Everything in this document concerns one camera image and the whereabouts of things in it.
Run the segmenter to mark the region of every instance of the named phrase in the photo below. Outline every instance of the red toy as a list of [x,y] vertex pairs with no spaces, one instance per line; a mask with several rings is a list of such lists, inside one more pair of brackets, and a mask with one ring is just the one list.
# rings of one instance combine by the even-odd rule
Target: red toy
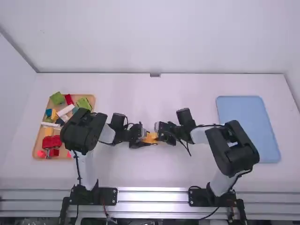
[[59,148],[62,145],[59,135],[47,136],[43,138],[42,148],[49,150],[51,148]]
[[60,150],[59,149],[51,149],[49,156],[54,157],[54,156],[59,156],[60,155]]
[[65,99],[66,99],[67,105],[74,104],[70,94],[65,95]]

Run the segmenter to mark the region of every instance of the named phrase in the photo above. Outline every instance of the yellow block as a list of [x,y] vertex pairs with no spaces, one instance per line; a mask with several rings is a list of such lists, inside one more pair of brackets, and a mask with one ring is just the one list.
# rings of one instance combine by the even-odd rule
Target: yellow block
[[52,109],[51,119],[53,121],[56,121],[58,119],[58,115],[56,113],[57,113],[56,109]]
[[45,137],[46,136],[52,136],[53,135],[53,128],[52,127],[46,127],[45,128]]
[[143,138],[142,142],[156,144],[157,143],[156,138],[158,138],[157,133],[147,133],[147,136]]

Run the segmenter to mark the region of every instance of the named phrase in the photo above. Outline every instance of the aluminum rail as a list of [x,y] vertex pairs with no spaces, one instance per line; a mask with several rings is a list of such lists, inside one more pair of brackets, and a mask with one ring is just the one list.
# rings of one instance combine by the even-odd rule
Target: aluminum rail
[[[120,187],[118,203],[107,206],[115,218],[200,219],[214,207],[190,207],[186,188]],[[70,190],[0,189],[0,217],[58,217],[62,199]],[[237,192],[248,219],[300,220],[300,192]],[[68,217],[76,216],[70,206]],[[102,206],[80,206],[80,218],[104,218]],[[226,208],[210,218],[226,219]]]

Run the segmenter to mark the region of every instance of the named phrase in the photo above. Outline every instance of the cable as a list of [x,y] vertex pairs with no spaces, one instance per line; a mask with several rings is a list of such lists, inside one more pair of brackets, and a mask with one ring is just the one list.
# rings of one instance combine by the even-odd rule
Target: cable
[[171,132],[169,132],[169,131],[164,131],[164,134],[169,134],[169,135],[171,135],[172,137],[174,137],[174,138],[175,138],[180,144],[182,144],[183,147],[187,150],[189,156],[192,157],[191,152],[189,151],[189,148],[188,148],[188,143],[187,143],[187,145],[185,146],[184,143],[183,143],[180,139],[178,139],[178,138],[175,136],[175,134],[173,134],[173,133],[171,133]]
[[246,171],[246,172],[243,172],[243,173],[237,175],[235,181],[234,181],[233,184],[228,188],[228,190],[227,190],[226,193],[228,193],[228,192],[233,188],[233,186],[236,184],[236,182],[238,181],[239,178],[241,178],[243,175],[245,175],[245,174],[247,174],[247,173],[250,173],[250,172],[252,172],[252,168],[251,168],[250,170]]
[[[77,153],[76,151],[74,151],[74,158],[76,160],[76,168],[77,168],[77,174],[78,174],[78,180],[79,180],[79,185],[81,185],[81,176],[80,176],[80,171],[79,171],[79,163],[78,163],[78,156],[77,156]],[[77,213],[76,213],[76,218],[75,218],[75,222],[76,220],[78,219],[78,213],[79,213],[79,204],[77,203]]]
[[[196,186],[196,185],[194,185],[194,186],[190,186],[189,187],[189,189],[191,189],[191,188],[197,188],[197,189],[202,189],[201,187],[199,187],[199,186]],[[208,217],[211,217],[213,214],[215,214],[216,213],[216,211],[218,210],[220,208],[220,206],[218,206],[218,207],[216,207],[216,209],[215,210],[213,210],[210,214],[208,214],[207,216],[205,216],[205,217],[202,217],[201,219],[199,219],[198,221],[200,221],[200,220],[204,220],[204,219],[206,219],[206,218],[208,218]]]
[[204,124],[200,124],[198,126],[196,126],[196,128],[204,128],[204,127],[225,127],[224,125],[222,124],[207,124],[207,125],[204,125]]
[[196,186],[196,185],[194,185],[194,186],[190,186],[190,187],[189,187],[189,189],[191,189],[191,188],[202,189],[201,187],[199,187],[199,186]]
[[217,211],[219,208],[220,208],[220,206],[216,207],[216,209],[213,210],[210,214],[208,214],[208,215],[205,216],[205,217],[202,217],[201,219],[198,219],[198,221],[204,220],[204,219],[206,219],[206,218],[208,218],[208,217],[211,217],[212,215],[214,215],[214,214],[216,213],[216,211]]
[[106,211],[104,200],[102,201],[102,207],[103,207],[103,212],[104,212],[106,218],[108,218],[108,217],[109,217],[109,214],[108,214],[107,211]]

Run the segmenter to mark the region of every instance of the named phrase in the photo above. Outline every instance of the wooden tray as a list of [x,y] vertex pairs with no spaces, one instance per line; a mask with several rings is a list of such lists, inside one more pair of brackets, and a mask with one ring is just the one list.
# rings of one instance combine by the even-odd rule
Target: wooden tray
[[[93,95],[71,95],[71,98],[74,102],[74,105],[76,105],[76,101],[79,100],[80,98],[82,97],[86,97],[90,103],[90,105],[92,106],[92,111],[94,110],[94,107],[95,107],[95,96]],[[67,106],[67,104],[62,104],[62,105],[57,105],[57,106],[54,106],[53,102],[49,99],[48,100],[48,104],[47,104],[47,107],[45,108],[46,109],[56,109],[57,111],[65,108]],[[73,114],[72,112],[69,112],[67,114],[68,117],[71,117]],[[53,135],[59,135],[60,134],[60,130],[54,130],[53,132]],[[34,148],[32,150],[32,157],[35,158],[35,159],[38,159],[38,160],[47,160],[46,158],[40,158],[38,157],[38,151],[39,150],[43,150],[42,149],[42,141],[43,141],[43,138],[45,137],[45,128],[44,127],[40,127],[39,131],[38,131],[38,134],[37,134],[37,139],[36,139],[36,143],[34,145]],[[72,159],[70,157],[67,157],[67,154],[68,154],[68,150],[65,148],[65,145],[64,143],[62,144],[62,146],[60,147],[60,155],[57,156],[57,157],[52,157],[48,160],[58,160],[58,159]]]

